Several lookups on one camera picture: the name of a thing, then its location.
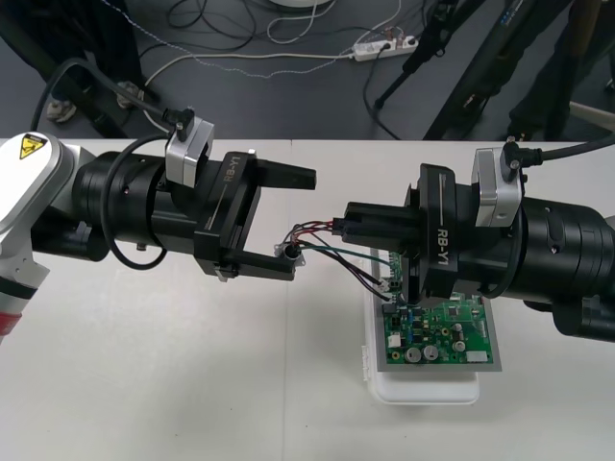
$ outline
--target extension cord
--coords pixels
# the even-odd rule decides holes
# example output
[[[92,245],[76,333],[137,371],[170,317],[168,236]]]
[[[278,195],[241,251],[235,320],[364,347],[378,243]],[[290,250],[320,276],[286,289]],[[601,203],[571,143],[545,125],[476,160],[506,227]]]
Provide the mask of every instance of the extension cord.
[[[372,61],[381,51],[385,44],[391,45],[388,50],[381,53],[379,59],[391,56],[409,55],[414,53],[419,42],[413,36],[407,36],[401,43],[398,40],[370,41],[369,43],[358,43],[353,47],[354,58],[357,61]]]

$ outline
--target green circuit board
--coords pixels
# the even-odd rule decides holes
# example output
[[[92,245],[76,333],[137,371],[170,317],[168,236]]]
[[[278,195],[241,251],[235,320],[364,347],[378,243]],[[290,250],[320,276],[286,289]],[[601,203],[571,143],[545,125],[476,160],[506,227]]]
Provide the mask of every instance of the green circuit board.
[[[454,293],[445,303],[422,307],[403,302],[402,259],[389,254],[390,277],[382,304],[389,364],[493,363],[482,298]]]

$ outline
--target white table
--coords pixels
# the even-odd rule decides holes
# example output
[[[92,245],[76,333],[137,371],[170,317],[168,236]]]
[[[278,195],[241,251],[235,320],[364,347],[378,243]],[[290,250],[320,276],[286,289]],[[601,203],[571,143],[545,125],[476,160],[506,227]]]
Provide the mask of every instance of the white table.
[[[483,145],[217,141],[214,156],[256,148],[318,170],[315,192],[264,191],[248,248],[269,253],[349,201],[400,204],[421,162],[468,182]],[[528,194],[615,214],[613,156],[531,169]],[[493,303],[504,371],[480,375],[478,403],[392,407],[362,382],[362,288],[320,255],[292,283],[227,284],[185,255],[148,273],[38,259],[52,273],[0,348],[3,461],[612,459],[615,346],[519,302]]]

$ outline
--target laser warning label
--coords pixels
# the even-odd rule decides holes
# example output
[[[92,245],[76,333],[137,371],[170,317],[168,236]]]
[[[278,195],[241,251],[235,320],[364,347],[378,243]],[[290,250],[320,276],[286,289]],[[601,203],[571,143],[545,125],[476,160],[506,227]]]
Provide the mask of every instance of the laser warning label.
[[[39,151],[47,144],[47,139],[34,136],[33,134],[26,134],[21,141],[21,155],[19,159],[23,160],[31,156],[34,152]]]

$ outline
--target cable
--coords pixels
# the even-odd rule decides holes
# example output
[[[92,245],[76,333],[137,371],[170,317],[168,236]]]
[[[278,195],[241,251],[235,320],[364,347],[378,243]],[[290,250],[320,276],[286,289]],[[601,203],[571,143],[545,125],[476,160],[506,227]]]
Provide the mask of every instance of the cable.
[[[552,151],[545,151],[542,153],[542,159],[558,160],[560,158],[568,158],[573,156],[579,156],[581,154],[587,154],[588,152],[597,151],[605,147],[609,147],[615,144],[615,133],[611,134],[603,139],[596,141],[585,142],[577,146],[564,147],[561,149],[553,149]]]
[[[361,26],[348,26],[348,27],[342,27],[340,29],[335,29],[334,31],[326,31],[326,32],[311,32],[309,34],[306,34],[303,39],[301,40],[301,43],[307,43],[309,41],[314,41],[317,40],[319,38],[324,38],[327,36],[332,36],[335,34],[342,34],[344,32],[351,32],[351,31],[370,31],[371,29],[367,28],[367,27],[361,27]],[[185,32],[191,32],[193,34],[216,34],[216,32],[212,32],[212,31],[185,31]],[[379,35],[379,36],[386,36],[386,34],[384,32],[376,32],[375,35]],[[201,43],[191,43],[188,41],[170,41],[169,43],[173,44],[173,45],[180,45],[180,46],[193,46],[195,48],[203,48],[205,50],[214,50],[214,51],[219,51],[220,49],[217,48],[212,48],[210,46],[207,45],[203,45]],[[148,46],[147,48],[143,49],[140,54],[139,54],[139,58],[142,59],[147,53],[149,53],[152,50],[155,50],[157,48],[162,48],[162,47],[166,47],[167,45],[165,43],[155,43],[151,46]]]
[[[85,61],[79,58],[74,58],[74,59],[70,59],[70,60],[63,62],[62,65],[59,66],[55,70],[55,72],[52,74],[51,79],[49,79],[49,82],[47,82],[47,85],[45,86],[45,89],[43,89],[42,94],[40,95],[40,98],[38,98],[37,108],[35,109],[35,113],[32,116],[32,121],[30,122],[31,131],[35,132],[38,130],[38,121],[40,120],[40,116],[42,115],[42,110],[45,106],[45,102],[47,101],[47,98],[49,97],[53,89],[56,87],[60,79],[68,71],[68,69],[70,69],[71,67],[75,65],[80,65],[81,67],[89,71],[89,73],[98,82],[100,82],[102,85],[104,85],[106,88],[110,89],[111,91],[121,94],[122,96],[124,96],[126,99],[128,99],[131,103],[133,103],[138,108],[142,110],[146,110],[148,112],[152,112],[158,117],[162,117],[164,115],[164,110],[159,109],[155,106],[152,106],[144,101],[141,101],[136,96],[134,96],[134,94],[128,92],[126,89],[117,85],[114,81],[112,81],[109,77],[103,74],[98,68],[96,68],[94,65],[92,65],[88,61]]]
[[[152,74],[152,76],[147,79],[147,81],[145,82],[145,87],[149,86],[151,84],[151,82],[153,82],[158,75],[160,75],[162,72],[164,72],[166,69],[168,69],[169,67],[171,67],[172,65],[175,65],[176,63],[183,61],[183,60],[191,60],[191,59],[195,59],[197,60],[197,62],[200,62],[204,65],[213,65],[214,67],[218,67],[221,68],[223,70],[226,70],[228,72],[232,72],[232,71],[237,71],[240,72],[248,77],[256,77],[256,78],[262,78],[262,79],[270,79],[271,77],[275,76],[275,75],[280,75],[280,74],[284,74],[284,73],[291,73],[291,74],[307,74],[307,73],[311,73],[314,72],[316,70],[322,69],[324,67],[327,67],[331,64],[333,64],[334,62],[337,62],[338,60],[346,60],[346,59],[350,59],[352,58],[353,55],[339,55],[339,56],[326,56],[326,55],[302,55],[302,54],[296,54],[296,53],[277,53],[274,55],[238,55],[238,54],[220,54],[220,55],[184,55],[184,56],[179,56],[177,58],[175,58],[174,60],[168,62],[167,64],[165,64],[163,67],[161,67],[160,69],[158,69],[156,72],[154,72]],[[235,59],[241,59],[241,60],[271,60],[271,59],[276,59],[276,58],[299,58],[299,59],[310,59],[310,60],[331,60],[329,62],[326,62],[324,64],[318,65],[316,67],[312,67],[310,70],[307,71],[294,71],[294,70],[279,70],[276,72],[273,72],[271,74],[269,74],[268,76],[262,76],[262,75],[258,75],[258,74],[249,74],[241,69],[228,69],[226,67],[222,67],[219,65],[215,65],[215,64],[210,64],[207,62],[202,62],[199,61],[199,58],[216,58],[216,59],[227,59],[227,58],[235,58]],[[161,125],[159,125],[157,122],[154,121],[154,119],[151,117],[151,115],[145,110],[144,111],[145,116],[147,117],[147,119],[150,121],[150,123],[152,125],[154,125],[156,128],[158,128],[161,131],[164,131],[166,133],[168,133],[168,130],[165,129],[164,127],[162,127]]]
[[[113,238],[113,232],[111,229],[110,217],[109,217],[109,195],[111,193],[111,185],[113,184],[113,179],[117,174],[117,171],[122,166],[122,163],[128,158],[136,149],[139,147],[148,144],[153,141],[158,140],[166,140],[167,136],[163,134],[151,134],[146,137],[142,137],[137,141],[130,144],[126,149],[124,149],[113,161],[111,164],[111,168],[109,169],[109,173],[105,177],[105,183],[103,184],[103,192],[101,194],[101,202],[100,202],[100,224],[103,228],[103,235],[105,236],[105,241],[109,246],[111,252],[115,255],[119,261],[127,267],[131,269],[135,269],[137,271],[147,271],[149,269],[154,269],[158,266],[166,256],[167,251],[162,249],[160,255],[154,259],[152,262],[147,264],[137,264],[135,262],[130,261],[126,256],[122,254],[120,249],[117,247],[115,240]]]
[[[197,22],[199,22],[199,19],[201,19],[201,17],[203,17],[203,13],[205,12],[205,8],[208,5],[208,0],[205,0],[203,2],[203,6],[200,7],[200,10],[198,11],[198,15],[192,19],[190,22],[186,23],[186,24],[173,24],[173,22],[171,21],[171,16],[173,15],[173,11],[175,11],[178,7],[180,7],[181,5],[183,5],[185,2],[187,2],[188,0],[180,0],[179,2],[176,2],[173,4],[173,6],[171,6],[171,8],[169,8],[166,11],[166,23],[168,24],[168,26],[171,29],[187,29],[188,27],[192,27],[193,25],[195,25]]]
[[[287,45],[289,43],[294,43],[299,38],[301,38],[302,36],[304,36],[305,34],[307,34],[309,32],[309,30],[311,29],[311,26],[314,24],[314,19],[316,19],[317,17],[322,17],[325,14],[327,14],[331,10],[331,8],[333,8],[333,6],[336,3],[337,3],[337,0],[333,0],[331,2],[331,4],[323,12],[320,12],[319,14],[316,14],[316,10],[318,9],[318,0],[314,0],[314,8],[312,8],[310,16],[297,16],[297,17],[285,17],[285,16],[283,16],[283,17],[277,17],[276,19],[271,21],[269,23],[269,25],[267,26],[267,36],[269,37],[269,39],[271,41],[273,41],[274,43],[278,43],[279,45]],[[303,32],[301,32],[300,34],[298,34],[294,38],[291,38],[291,39],[288,39],[288,40],[277,40],[276,38],[273,38],[271,36],[271,28],[274,25],[278,24],[279,22],[281,22],[281,21],[300,21],[300,20],[305,20],[305,19],[309,19],[309,24],[307,25],[307,27],[304,29]]]
[[[306,245],[303,248],[303,250],[313,249],[313,246],[310,243],[308,243],[308,242],[301,241],[300,243],[303,244],[303,245]],[[358,267],[356,267],[353,264],[350,264],[348,261],[346,261],[346,259],[342,258],[340,255],[336,255],[335,253],[332,254],[332,253],[330,253],[328,251],[325,251],[325,250],[316,250],[316,252],[318,252],[321,255],[330,257],[331,259],[339,262],[342,266],[344,266],[365,287],[365,289],[367,289],[374,296],[377,296],[377,297],[381,298],[384,301],[391,301],[390,298],[387,298],[382,293],[379,293],[378,290],[376,290],[373,286],[369,285],[369,283],[357,271],[357,270],[359,270],[360,272],[365,274],[361,269],[359,269]]]
[[[379,257],[375,257],[375,256],[371,256],[371,255],[366,255],[366,254],[363,254],[363,253],[352,252],[350,250],[344,250],[343,248],[313,246],[313,247],[307,247],[306,250],[329,250],[329,251],[334,251],[334,252],[337,252],[337,253],[344,253],[346,255],[352,255],[352,256],[356,256],[356,257],[362,257],[362,258],[365,258],[365,259],[370,259],[372,261],[379,262],[380,264],[384,264],[385,266],[392,267],[390,262],[385,261],[384,259],[380,259]]]
[[[324,239],[320,238],[318,235],[316,235],[315,233],[313,233],[311,235],[312,237],[314,237],[316,240],[318,240],[320,243],[322,243],[323,245],[325,245],[327,248],[333,248],[329,243],[327,243]],[[305,240],[297,240],[298,243],[302,243],[304,245],[312,245],[309,242],[306,242]],[[376,284],[376,285],[380,285],[381,281],[376,279],[374,276],[372,276],[371,274],[368,274],[367,272],[363,271],[360,267],[356,266],[355,264],[353,264],[352,262],[350,262],[347,259],[344,259],[344,257],[340,254],[337,253],[336,251],[332,251],[335,255],[339,256],[340,259],[342,259],[344,262],[346,262],[349,266],[352,266],[352,268],[363,278],[367,279],[368,281]]]
[[[270,74],[266,74],[266,75],[251,74],[250,72],[246,72],[243,69],[228,68],[228,67],[224,67],[223,65],[214,64],[214,63],[211,63],[211,62],[201,61],[199,59],[199,55],[194,55],[194,54],[190,53],[188,50],[186,50],[185,48],[182,48],[181,46],[172,45],[168,41],[163,40],[162,38],[156,36],[155,34],[152,34],[151,32],[145,30],[144,28],[139,26],[137,23],[135,23],[125,12],[123,12],[119,8],[117,8],[114,5],[112,5],[111,3],[109,3],[108,0],[99,0],[99,1],[101,3],[103,3],[104,5],[106,5],[107,7],[111,8],[112,10],[115,10],[117,13],[121,14],[122,16],[124,16],[124,19],[129,24],[131,24],[134,28],[140,30],[143,34],[145,34],[149,38],[153,38],[158,43],[163,43],[164,45],[166,45],[169,48],[181,51],[182,53],[186,53],[186,56],[182,57],[182,59],[192,58],[195,61],[197,61],[198,63],[200,63],[201,65],[204,65],[206,67],[215,67],[215,68],[223,70],[225,72],[238,72],[238,73],[240,73],[240,74],[242,74],[242,75],[244,75],[246,77],[250,77],[250,78],[254,78],[254,79],[269,80],[269,79],[271,79],[271,78],[273,78],[273,77],[275,77],[277,75],[306,75],[306,74],[310,74],[312,72],[315,72],[317,70],[324,69],[325,67],[328,67],[328,66],[336,63],[339,60],[346,59],[346,58],[351,58],[353,56],[352,54],[350,54],[350,55],[345,55],[344,54],[344,53],[346,53],[346,52],[351,50],[351,48],[347,48],[347,49],[343,50],[342,52],[340,52],[340,54],[338,56],[336,56],[334,59],[332,59],[331,61],[325,62],[324,64],[317,65],[317,66],[312,67],[311,69],[308,69],[308,70],[288,70],[288,69],[284,69],[284,70],[277,70],[275,72],[271,72]],[[210,57],[210,58],[217,58],[217,57],[220,57],[221,55],[207,55],[207,56]]]
[[[376,122],[376,124],[381,127],[383,130],[385,130],[393,139],[396,139],[398,141],[402,140],[399,136],[397,136],[396,134],[394,134],[391,130],[388,129],[388,127],[386,125],[384,125],[384,123],[380,120],[380,118],[378,117],[378,113],[376,112],[376,110],[369,104],[369,101],[367,99],[367,90],[369,89],[369,84],[371,83],[372,79],[374,78],[374,73],[376,72],[376,65],[378,64],[378,59],[380,58],[382,52],[388,48],[390,48],[391,45],[389,45],[388,43],[386,43],[381,50],[378,52],[378,54],[376,55],[376,58],[374,59],[374,62],[372,63],[372,68],[369,71],[369,76],[367,77],[367,80],[365,81],[365,85],[363,86],[363,104],[365,105],[365,108],[367,109],[367,113],[369,114],[369,116],[371,117],[371,119]]]
[[[367,36],[370,35],[370,33],[378,30],[380,27],[385,26],[386,24],[388,24],[389,22],[391,22],[393,19],[395,19],[398,14],[400,13],[400,11],[402,10],[402,0],[398,0],[398,5],[397,5],[397,10],[395,11],[395,14],[393,14],[391,17],[389,17],[388,19],[385,19],[383,22],[376,24],[374,27],[372,27],[372,29],[370,29],[369,32],[366,32],[365,34],[363,34],[362,36],[360,36],[359,38],[357,38],[357,41],[355,42],[355,45],[358,45],[359,43],[361,43],[361,41],[366,38]]]
[[[250,20],[252,21],[252,31],[250,31],[250,35],[247,36],[247,37],[246,36],[235,36],[233,34],[229,34],[227,32],[221,31],[220,29],[215,27],[213,24],[211,24],[209,22],[209,20],[203,14],[201,14],[201,16],[200,16],[201,19],[203,19],[203,22],[205,22],[212,30],[214,30],[218,34],[220,34],[222,36],[227,36],[228,38],[245,40],[243,43],[235,46],[234,49],[229,49],[228,51],[236,51],[236,50],[239,50],[239,49],[243,48],[244,46],[247,46],[252,40],[254,40],[255,36],[257,35],[257,28],[258,28],[257,19],[255,18],[254,14],[252,13],[252,10],[250,10],[250,7],[248,6],[247,0],[243,0],[243,6],[245,7],[246,12],[250,16]]]

